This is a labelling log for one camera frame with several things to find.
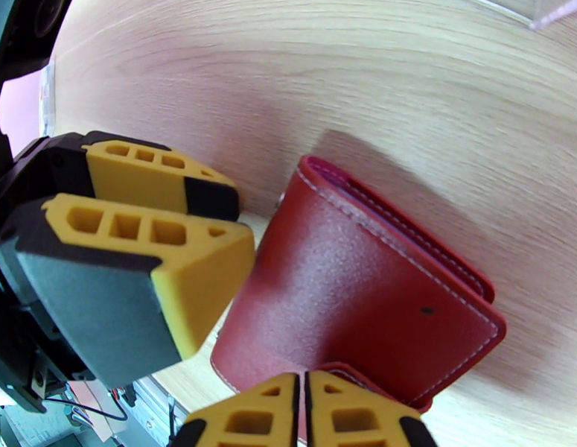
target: red leather wallet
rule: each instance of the red leather wallet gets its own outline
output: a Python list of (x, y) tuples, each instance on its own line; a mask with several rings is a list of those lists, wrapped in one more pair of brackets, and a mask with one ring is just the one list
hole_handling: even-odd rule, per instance
[(426, 410), (505, 336), (494, 290), (344, 170), (301, 159), (211, 362), (235, 390), (325, 370)]

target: pink surface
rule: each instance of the pink surface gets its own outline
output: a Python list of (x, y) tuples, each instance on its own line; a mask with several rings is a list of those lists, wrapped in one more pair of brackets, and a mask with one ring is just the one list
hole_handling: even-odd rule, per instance
[(8, 80), (0, 97), (0, 124), (15, 156), (39, 135), (40, 72)]
[(558, 19), (561, 19), (564, 16), (567, 16), (571, 13), (575, 13), (576, 11), (577, 11), (577, 0), (567, 0), (567, 3), (554, 9), (551, 13), (548, 13), (542, 18), (536, 19), (531, 24), (531, 27), (533, 29), (544, 28), (547, 25), (551, 24), (552, 22), (557, 21)]
[[(100, 405), (98, 398), (89, 388), (88, 383), (83, 381), (71, 381), (69, 382), (69, 385), (75, 393), (75, 398), (77, 398), (79, 403), (91, 408), (100, 408), (101, 410), (106, 410), (106, 408), (103, 408), (102, 405)], [(112, 429), (110, 429), (106, 417), (91, 412), (88, 412), (88, 417), (92, 422), (94, 432), (102, 442), (105, 442), (109, 437), (113, 435)]]

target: wire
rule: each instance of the wire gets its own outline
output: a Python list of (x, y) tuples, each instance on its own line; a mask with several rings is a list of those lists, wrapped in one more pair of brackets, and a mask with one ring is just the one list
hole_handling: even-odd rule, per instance
[(59, 399), (45, 399), (47, 402), (53, 402), (53, 403), (61, 403), (63, 405), (69, 405), (69, 406), (74, 406), (76, 408), (81, 408), (84, 410), (88, 410), (90, 412), (99, 414), (103, 417), (107, 417), (108, 419), (113, 419), (113, 420), (120, 420), (121, 422), (124, 422), (125, 420), (129, 419), (129, 416), (127, 415), (127, 413), (125, 412), (125, 410), (123, 409), (123, 407), (121, 406), (121, 403), (118, 402), (118, 400), (115, 398), (114, 395), (111, 394), (112, 400), (115, 403), (115, 405), (117, 405), (117, 408), (119, 409), (119, 411), (121, 412), (121, 414), (123, 414), (122, 416), (115, 416), (114, 414), (109, 414), (109, 413), (105, 413), (102, 410), (96, 409), (96, 408), (91, 408), (89, 406), (85, 406), (85, 405), (81, 405), (80, 403), (76, 403), (76, 402), (70, 402), (68, 400), (59, 400)]
[(168, 423), (170, 424), (170, 436), (168, 436), (168, 445), (172, 445), (174, 441), (175, 427), (174, 427), (174, 406), (176, 405), (176, 400), (172, 395), (168, 395)]
[(92, 421), (89, 419), (87, 412), (85, 412), (83, 409), (78, 408), (77, 406), (73, 406), (73, 408), (71, 409), (71, 413), (75, 414), (80, 419), (84, 420), (86, 423), (94, 425)]

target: wood grain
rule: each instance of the wood grain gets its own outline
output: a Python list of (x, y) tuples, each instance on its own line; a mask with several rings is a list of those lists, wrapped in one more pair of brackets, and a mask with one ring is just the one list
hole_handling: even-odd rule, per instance
[[(302, 154), (468, 257), (509, 336), (424, 417), (440, 446), (577, 446), (577, 15), (465, 0), (74, 0), (57, 130), (164, 142), (234, 178), (261, 233)], [(194, 359), (189, 409), (231, 394)]]

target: yellow gripper pad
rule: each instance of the yellow gripper pad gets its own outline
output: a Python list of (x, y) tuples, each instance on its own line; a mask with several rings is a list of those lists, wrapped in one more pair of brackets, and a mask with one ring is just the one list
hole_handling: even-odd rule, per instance
[(213, 168), (152, 142), (93, 131), (50, 139), (49, 162), (58, 192), (206, 218), (236, 221), (237, 186)]
[(305, 377), (314, 447), (436, 447), (416, 410), (327, 372)]
[(284, 373), (192, 413), (172, 447), (294, 447), (299, 375)]
[(72, 194), (18, 206), (0, 232), (10, 287), (107, 387), (195, 354), (254, 260), (241, 223)]
[[(285, 373), (191, 414), (172, 447), (294, 447), (299, 376)], [(312, 447), (436, 447), (420, 414), (327, 372), (305, 376)]]

